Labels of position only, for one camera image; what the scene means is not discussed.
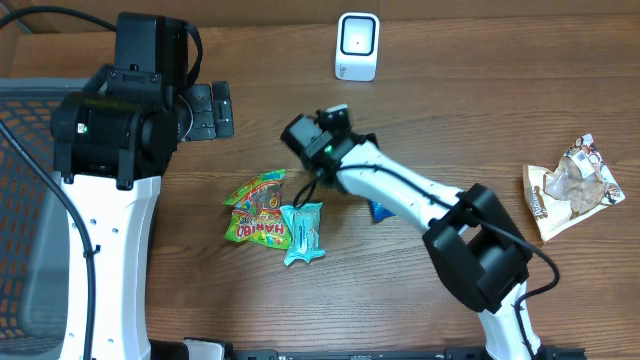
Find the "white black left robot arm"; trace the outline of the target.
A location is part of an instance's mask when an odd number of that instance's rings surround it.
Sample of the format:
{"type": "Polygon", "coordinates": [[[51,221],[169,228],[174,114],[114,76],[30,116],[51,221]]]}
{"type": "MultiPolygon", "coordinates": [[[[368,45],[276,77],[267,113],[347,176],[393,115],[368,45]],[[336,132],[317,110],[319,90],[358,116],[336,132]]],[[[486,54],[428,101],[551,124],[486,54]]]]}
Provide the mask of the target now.
{"type": "Polygon", "coordinates": [[[227,345],[148,336],[145,295],[161,182],[182,142],[234,133],[229,85],[198,82],[197,28],[122,13],[115,57],[51,118],[68,212],[64,359],[226,359],[227,345]]]}

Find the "mint green tissue packet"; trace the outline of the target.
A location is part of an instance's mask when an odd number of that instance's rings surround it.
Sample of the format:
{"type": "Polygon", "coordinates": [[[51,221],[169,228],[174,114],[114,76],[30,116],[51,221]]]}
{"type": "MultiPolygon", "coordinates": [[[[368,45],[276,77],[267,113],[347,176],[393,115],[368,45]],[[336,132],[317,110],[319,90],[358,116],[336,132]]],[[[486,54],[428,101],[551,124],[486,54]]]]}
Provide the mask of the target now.
{"type": "Polygon", "coordinates": [[[323,203],[307,203],[299,208],[283,205],[280,210],[292,236],[284,264],[290,266],[302,260],[309,264],[315,258],[324,257],[326,251],[319,245],[320,216],[323,203]]]}

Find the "green Haribo gummy bag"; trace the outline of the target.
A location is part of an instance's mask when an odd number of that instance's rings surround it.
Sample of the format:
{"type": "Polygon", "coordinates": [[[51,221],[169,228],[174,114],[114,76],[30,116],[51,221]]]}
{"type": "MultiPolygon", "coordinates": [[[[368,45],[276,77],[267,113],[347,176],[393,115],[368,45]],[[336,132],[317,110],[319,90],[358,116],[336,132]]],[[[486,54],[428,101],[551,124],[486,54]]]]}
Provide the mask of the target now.
{"type": "Polygon", "coordinates": [[[279,250],[289,248],[292,236],[280,210],[285,177],[285,169],[256,176],[223,202],[232,207],[226,240],[254,242],[279,250]]]}

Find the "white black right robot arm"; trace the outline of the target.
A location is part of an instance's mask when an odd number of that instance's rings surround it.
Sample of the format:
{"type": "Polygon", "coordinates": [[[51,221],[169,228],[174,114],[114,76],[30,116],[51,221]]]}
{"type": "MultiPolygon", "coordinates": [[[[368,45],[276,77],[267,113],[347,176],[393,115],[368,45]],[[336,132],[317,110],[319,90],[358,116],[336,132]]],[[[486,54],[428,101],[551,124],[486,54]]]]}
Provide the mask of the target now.
{"type": "Polygon", "coordinates": [[[343,193],[380,203],[414,227],[445,288],[477,313],[492,359],[538,359],[526,305],[526,242],[497,196],[476,184],[443,185],[397,163],[347,120],[300,115],[281,134],[303,166],[343,193]]]}

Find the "grey plastic lattice basket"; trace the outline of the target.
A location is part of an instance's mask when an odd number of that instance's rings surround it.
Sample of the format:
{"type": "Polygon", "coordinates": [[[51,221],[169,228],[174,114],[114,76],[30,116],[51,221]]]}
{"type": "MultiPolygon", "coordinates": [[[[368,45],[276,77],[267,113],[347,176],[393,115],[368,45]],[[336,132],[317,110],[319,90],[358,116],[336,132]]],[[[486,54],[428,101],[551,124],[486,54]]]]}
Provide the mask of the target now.
{"type": "MultiPolygon", "coordinates": [[[[85,79],[1,81],[1,120],[53,180],[51,113],[85,79]]],[[[56,359],[67,320],[69,235],[64,206],[1,145],[1,356],[56,359]]]]}

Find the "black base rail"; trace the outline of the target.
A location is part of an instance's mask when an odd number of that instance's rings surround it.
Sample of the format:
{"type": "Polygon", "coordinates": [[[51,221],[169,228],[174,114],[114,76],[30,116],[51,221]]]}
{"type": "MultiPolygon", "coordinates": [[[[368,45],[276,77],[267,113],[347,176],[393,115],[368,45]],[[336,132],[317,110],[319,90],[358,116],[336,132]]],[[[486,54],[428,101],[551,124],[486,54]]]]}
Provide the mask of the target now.
{"type": "Polygon", "coordinates": [[[276,350],[236,350],[236,360],[487,360],[482,347],[449,348],[441,351],[383,352],[277,352],[276,350]]]}

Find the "white barcode scanner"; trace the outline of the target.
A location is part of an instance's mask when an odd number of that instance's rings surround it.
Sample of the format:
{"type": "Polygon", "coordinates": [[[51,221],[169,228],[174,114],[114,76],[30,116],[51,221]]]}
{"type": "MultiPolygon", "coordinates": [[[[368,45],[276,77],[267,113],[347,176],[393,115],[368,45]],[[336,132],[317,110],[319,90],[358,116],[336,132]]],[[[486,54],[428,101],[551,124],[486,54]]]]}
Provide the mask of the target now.
{"type": "Polygon", "coordinates": [[[347,12],[337,24],[335,76],[343,81],[370,82],[376,76],[379,18],[373,13],[347,12]]]}

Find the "beige dried mushroom bag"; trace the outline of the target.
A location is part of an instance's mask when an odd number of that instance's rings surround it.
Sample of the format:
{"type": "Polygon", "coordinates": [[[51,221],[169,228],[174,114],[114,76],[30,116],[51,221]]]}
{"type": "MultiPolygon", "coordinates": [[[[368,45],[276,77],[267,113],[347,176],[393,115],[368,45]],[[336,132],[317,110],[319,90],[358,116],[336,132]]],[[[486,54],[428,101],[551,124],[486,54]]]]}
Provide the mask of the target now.
{"type": "Polygon", "coordinates": [[[544,242],[625,199],[590,134],[569,146],[555,170],[525,165],[523,186],[544,242]]]}

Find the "blue snack packet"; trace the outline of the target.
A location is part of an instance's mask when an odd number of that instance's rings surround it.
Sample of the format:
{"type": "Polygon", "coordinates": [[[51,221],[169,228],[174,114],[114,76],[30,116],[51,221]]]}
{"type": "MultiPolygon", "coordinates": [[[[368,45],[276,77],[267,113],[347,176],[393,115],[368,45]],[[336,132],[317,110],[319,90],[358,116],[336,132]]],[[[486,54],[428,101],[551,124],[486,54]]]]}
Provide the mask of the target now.
{"type": "Polygon", "coordinates": [[[393,217],[394,213],[385,208],[381,203],[369,200],[368,201],[372,221],[374,223],[380,223],[383,220],[393,217]]]}

